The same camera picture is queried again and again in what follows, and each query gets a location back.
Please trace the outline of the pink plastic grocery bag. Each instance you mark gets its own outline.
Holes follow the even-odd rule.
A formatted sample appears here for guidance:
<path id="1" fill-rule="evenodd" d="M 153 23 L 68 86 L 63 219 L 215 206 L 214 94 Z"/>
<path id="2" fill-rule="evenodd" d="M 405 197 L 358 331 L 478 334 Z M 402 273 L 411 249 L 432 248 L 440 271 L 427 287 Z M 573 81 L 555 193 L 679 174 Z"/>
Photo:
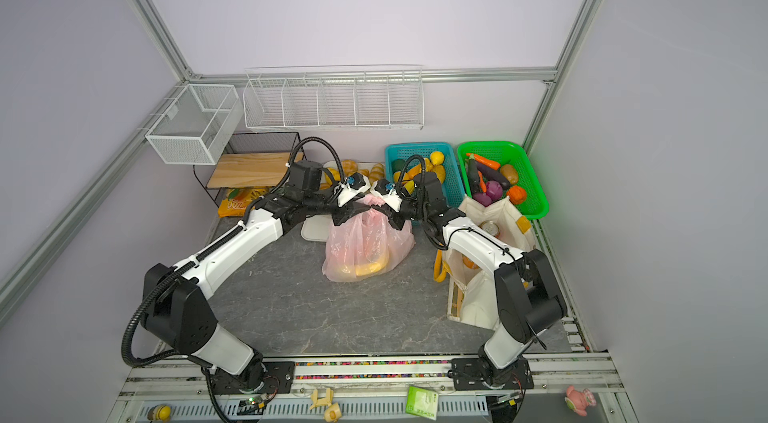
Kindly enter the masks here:
<path id="1" fill-rule="evenodd" d="M 387 273 L 397 267 L 415 246 L 410 221 L 405 222 L 402 230 L 396 230 L 389 225 L 387 216 L 379 212 L 379 209 L 386 207 L 382 198 L 367 195 L 361 202 L 372 206 L 372 209 L 330 229 L 322 273 L 332 282 L 364 280 L 351 281 L 342 274 L 342 268 L 365 260 L 375 261 L 382 255 L 389 256 Z"/>

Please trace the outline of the white canvas tote bag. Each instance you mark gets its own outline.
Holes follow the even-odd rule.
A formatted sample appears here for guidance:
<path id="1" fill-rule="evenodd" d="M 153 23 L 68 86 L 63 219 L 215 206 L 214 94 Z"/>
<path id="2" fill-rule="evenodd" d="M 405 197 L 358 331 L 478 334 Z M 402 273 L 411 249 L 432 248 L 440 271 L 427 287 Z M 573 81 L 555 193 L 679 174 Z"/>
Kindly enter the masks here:
<path id="1" fill-rule="evenodd" d="M 506 198 L 489 206 L 466 197 L 459 209 L 478 226 L 493 221 L 501 229 L 497 237 L 508 246 L 522 251 L 537 247 L 531 222 Z M 450 282 L 447 316 L 450 320 L 494 330 L 499 325 L 493 277 L 480 270 L 465 254 L 439 251 L 433 267 L 433 279 Z"/>

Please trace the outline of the red cola can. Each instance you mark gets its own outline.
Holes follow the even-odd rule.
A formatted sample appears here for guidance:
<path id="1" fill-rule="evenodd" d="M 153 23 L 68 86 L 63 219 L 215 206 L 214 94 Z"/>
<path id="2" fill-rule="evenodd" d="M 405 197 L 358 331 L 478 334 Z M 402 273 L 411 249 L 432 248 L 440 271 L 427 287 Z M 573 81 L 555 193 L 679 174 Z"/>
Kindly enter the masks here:
<path id="1" fill-rule="evenodd" d="M 501 233 L 500 227 L 493 221 L 482 222 L 480 228 L 494 238 L 497 238 Z"/>

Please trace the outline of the yellow banana bunch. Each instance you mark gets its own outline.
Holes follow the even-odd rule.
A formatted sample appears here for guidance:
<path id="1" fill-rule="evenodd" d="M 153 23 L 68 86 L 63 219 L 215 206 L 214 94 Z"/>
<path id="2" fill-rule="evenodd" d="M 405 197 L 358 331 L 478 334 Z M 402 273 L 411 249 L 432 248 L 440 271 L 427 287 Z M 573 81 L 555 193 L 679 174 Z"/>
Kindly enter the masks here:
<path id="1" fill-rule="evenodd" d="M 374 275 L 385 273 L 389 265 L 389 256 L 382 255 L 375 261 L 365 260 L 353 263 L 342 268 L 342 274 L 351 281 L 372 277 Z"/>

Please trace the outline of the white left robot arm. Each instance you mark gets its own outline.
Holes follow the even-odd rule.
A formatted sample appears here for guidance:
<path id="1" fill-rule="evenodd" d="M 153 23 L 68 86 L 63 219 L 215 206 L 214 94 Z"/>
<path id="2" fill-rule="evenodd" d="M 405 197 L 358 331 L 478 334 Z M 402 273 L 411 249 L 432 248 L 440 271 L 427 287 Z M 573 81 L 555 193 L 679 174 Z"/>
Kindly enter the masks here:
<path id="1" fill-rule="evenodd" d="M 236 390 L 258 392 L 268 377 L 262 354 L 225 329 L 209 301 L 236 270 L 307 218 L 330 215 L 338 224 L 366 211 L 361 198 L 370 180 L 361 173 L 332 174 L 297 156 L 311 143 L 299 141 L 278 184 L 246 207 L 241 220 L 203 249 L 173 266 L 157 264 L 144 278 L 143 299 L 124 331 L 124 363 L 145 367 L 182 356 L 208 379 L 226 374 Z"/>

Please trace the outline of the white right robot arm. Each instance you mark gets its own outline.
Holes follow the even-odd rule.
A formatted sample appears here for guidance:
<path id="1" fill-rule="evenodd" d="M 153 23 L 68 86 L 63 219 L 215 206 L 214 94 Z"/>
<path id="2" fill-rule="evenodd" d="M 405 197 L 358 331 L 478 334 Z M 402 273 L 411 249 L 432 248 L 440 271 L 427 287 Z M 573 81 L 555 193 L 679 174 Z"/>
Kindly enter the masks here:
<path id="1" fill-rule="evenodd" d="M 481 346 L 469 367 L 451 370 L 456 385 L 502 389 L 510 383 L 524 390 L 521 374 L 528 369 L 523 353 L 539 335 L 560 321 L 567 304 L 551 263 L 539 250 L 523 251 L 483 231 L 466 214 L 447 204 L 436 175 L 426 171 L 423 157 L 421 173 L 413 192 L 403 181 L 383 180 L 373 192 L 384 199 L 389 223 L 401 229 L 407 220 L 418 221 L 432 245 L 454 250 L 475 263 L 494 284 L 499 326 Z"/>

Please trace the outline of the teal plastic basket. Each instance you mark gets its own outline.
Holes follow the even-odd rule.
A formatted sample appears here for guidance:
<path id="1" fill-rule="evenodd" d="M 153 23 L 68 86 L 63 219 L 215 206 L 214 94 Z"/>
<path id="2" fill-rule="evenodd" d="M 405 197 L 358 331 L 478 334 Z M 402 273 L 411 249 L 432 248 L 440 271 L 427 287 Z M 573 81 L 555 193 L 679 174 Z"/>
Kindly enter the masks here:
<path id="1" fill-rule="evenodd" d="M 446 178 L 442 185 L 447 204 L 451 207 L 459 207 L 465 197 L 465 190 L 462 184 L 460 168 L 458 166 L 453 148 L 445 142 L 418 142 L 401 143 L 389 145 L 385 148 L 385 171 L 386 177 L 392 180 L 395 170 L 393 163 L 395 160 L 407 160 L 412 155 L 418 154 L 425 159 L 429 158 L 435 151 L 444 155 L 443 167 L 445 168 Z"/>

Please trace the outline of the white bread tray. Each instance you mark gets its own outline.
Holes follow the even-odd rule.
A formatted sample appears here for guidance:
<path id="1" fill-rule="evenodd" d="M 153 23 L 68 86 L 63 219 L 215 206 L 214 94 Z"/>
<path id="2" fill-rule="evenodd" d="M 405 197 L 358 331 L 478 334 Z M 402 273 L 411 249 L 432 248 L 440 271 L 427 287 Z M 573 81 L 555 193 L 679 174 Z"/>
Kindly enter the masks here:
<path id="1" fill-rule="evenodd" d="M 376 167 L 384 169 L 384 164 L 380 162 L 358 162 L 359 170 L 371 172 Z M 301 229 L 301 236 L 309 242 L 325 243 L 329 237 L 330 229 L 333 227 L 331 215 L 317 215 L 307 218 Z"/>

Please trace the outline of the yellow lemon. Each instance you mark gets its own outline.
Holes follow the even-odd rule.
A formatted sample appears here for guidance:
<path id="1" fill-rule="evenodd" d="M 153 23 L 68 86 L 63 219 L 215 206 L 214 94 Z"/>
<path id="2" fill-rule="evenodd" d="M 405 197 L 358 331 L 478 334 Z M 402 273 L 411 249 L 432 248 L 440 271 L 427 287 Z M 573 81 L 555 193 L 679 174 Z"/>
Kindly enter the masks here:
<path id="1" fill-rule="evenodd" d="M 429 157 L 433 167 L 442 166 L 445 163 L 445 155 L 442 152 L 435 151 Z"/>

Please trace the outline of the orange snack packet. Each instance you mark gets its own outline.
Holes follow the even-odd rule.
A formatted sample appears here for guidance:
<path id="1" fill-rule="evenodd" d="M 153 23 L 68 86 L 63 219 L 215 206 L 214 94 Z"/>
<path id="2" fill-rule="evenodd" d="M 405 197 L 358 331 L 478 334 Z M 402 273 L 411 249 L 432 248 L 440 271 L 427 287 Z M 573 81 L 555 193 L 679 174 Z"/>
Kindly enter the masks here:
<path id="1" fill-rule="evenodd" d="M 218 217 L 242 217 L 247 207 L 259 197 L 268 192 L 267 188 L 233 188 L 229 189 L 218 207 Z"/>

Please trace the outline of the dark green cucumber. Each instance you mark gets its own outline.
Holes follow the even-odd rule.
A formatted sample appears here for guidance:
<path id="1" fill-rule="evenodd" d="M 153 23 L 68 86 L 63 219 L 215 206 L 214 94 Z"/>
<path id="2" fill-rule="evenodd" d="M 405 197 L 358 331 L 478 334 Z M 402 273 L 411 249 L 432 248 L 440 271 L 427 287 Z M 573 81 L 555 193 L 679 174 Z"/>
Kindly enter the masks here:
<path id="1" fill-rule="evenodd" d="M 470 195 L 474 197 L 477 194 L 484 194 L 485 191 L 481 186 L 482 178 L 478 177 L 476 161 L 473 158 L 468 158 L 466 160 L 466 173 L 467 182 L 470 188 Z"/>

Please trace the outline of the round bread roll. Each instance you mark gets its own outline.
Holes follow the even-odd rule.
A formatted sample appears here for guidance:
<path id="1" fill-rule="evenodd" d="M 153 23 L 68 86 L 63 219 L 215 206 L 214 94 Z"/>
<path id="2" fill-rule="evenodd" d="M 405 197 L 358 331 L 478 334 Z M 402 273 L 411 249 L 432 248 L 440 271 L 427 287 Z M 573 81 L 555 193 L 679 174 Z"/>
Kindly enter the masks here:
<path id="1" fill-rule="evenodd" d="M 351 176 L 358 172 L 359 167 L 356 161 L 347 159 L 342 161 L 342 169 L 346 176 Z"/>

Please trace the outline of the small purple onion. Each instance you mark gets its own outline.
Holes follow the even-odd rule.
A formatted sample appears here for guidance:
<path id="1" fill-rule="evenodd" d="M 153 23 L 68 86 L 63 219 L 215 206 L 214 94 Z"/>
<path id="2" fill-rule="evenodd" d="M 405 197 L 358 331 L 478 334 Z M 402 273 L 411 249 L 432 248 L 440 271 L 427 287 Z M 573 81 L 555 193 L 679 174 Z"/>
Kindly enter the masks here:
<path id="1" fill-rule="evenodd" d="M 488 181 L 486 183 L 485 195 L 493 202 L 502 199 L 506 195 L 506 191 L 502 185 L 497 181 Z"/>

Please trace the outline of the long dark eggplant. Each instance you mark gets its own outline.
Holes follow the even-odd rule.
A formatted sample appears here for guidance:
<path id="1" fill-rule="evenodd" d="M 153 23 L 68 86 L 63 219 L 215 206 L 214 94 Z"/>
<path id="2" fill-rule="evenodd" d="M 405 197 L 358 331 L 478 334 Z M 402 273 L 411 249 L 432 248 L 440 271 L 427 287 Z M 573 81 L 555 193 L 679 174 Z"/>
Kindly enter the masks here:
<path id="1" fill-rule="evenodd" d="M 477 170 L 489 181 L 495 181 L 500 184 L 504 191 L 511 188 L 511 184 L 508 179 L 498 170 L 495 170 L 484 163 L 476 162 Z"/>

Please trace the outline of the orange carrot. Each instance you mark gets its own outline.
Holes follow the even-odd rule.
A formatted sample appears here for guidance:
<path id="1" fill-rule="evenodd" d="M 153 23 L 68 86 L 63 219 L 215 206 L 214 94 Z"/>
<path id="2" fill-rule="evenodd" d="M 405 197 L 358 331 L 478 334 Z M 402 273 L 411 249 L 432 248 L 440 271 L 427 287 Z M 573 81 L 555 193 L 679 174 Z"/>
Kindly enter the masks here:
<path id="1" fill-rule="evenodd" d="M 475 153 L 468 153 L 467 157 L 469 159 L 475 160 L 478 164 L 483 164 L 486 167 L 493 169 L 494 171 L 499 170 L 500 167 L 501 167 L 500 163 L 498 163 L 498 162 L 496 162 L 494 160 L 490 160 L 488 158 L 485 158 L 485 157 L 483 157 L 481 155 L 477 155 Z"/>

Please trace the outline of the brown potato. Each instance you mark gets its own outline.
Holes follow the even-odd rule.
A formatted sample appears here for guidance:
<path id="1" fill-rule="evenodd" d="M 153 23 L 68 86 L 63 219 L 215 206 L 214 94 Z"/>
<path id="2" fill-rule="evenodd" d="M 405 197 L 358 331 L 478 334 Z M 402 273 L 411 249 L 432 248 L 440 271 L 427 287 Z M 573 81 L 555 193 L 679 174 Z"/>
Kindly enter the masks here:
<path id="1" fill-rule="evenodd" d="M 504 176 L 504 178 L 509 182 L 510 185 L 514 186 L 518 184 L 519 174 L 512 165 L 510 164 L 502 165 L 499 168 L 499 172 Z"/>

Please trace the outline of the green plastic basket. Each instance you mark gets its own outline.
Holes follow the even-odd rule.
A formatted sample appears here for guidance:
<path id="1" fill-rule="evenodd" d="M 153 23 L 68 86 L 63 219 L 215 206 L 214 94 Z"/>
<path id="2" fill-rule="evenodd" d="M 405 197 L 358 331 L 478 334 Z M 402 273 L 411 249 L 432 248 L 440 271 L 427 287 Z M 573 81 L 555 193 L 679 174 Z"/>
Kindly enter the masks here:
<path id="1" fill-rule="evenodd" d="M 468 154 L 476 154 L 501 165 L 510 164 L 519 175 L 518 185 L 526 193 L 526 200 L 516 205 L 518 210 L 529 220 L 544 218 L 550 209 L 547 197 L 525 150 L 507 141 L 474 141 L 460 144 L 456 149 L 458 166 L 465 194 L 471 197 L 467 180 L 466 160 Z"/>

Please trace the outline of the white mesh box basket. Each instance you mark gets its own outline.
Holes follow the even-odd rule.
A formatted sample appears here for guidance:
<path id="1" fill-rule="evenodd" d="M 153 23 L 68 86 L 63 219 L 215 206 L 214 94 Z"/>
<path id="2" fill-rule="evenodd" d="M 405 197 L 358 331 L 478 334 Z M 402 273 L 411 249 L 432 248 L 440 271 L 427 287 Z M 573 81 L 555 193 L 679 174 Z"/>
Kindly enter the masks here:
<path id="1" fill-rule="evenodd" d="M 146 140 L 168 165 L 214 166 L 243 114 L 235 86 L 187 84 L 147 131 Z"/>

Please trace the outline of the green card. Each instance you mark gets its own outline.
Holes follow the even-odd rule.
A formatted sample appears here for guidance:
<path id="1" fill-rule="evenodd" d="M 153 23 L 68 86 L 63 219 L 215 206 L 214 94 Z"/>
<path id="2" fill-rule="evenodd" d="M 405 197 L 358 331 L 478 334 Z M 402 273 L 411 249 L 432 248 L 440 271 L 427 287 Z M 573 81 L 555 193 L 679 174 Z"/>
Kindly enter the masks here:
<path id="1" fill-rule="evenodd" d="M 438 407 L 439 394 L 436 391 L 415 386 L 408 388 L 405 406 L 408 415 L 435 421 Z"/>

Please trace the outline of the pink toy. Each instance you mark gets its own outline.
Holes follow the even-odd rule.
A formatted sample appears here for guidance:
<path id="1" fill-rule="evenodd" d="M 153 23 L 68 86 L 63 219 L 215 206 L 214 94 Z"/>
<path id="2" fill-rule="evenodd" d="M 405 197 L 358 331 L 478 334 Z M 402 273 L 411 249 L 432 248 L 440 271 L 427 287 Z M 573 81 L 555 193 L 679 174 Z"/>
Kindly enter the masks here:
<path id="1" fill-rule="evenodd" d="M 571 411 L 582 417 L 588 415 L 589 408 L 597 405 L 597 399 L 589 389 L 578 390 L 574 386 L 566 389 L 564 401 Z"/>

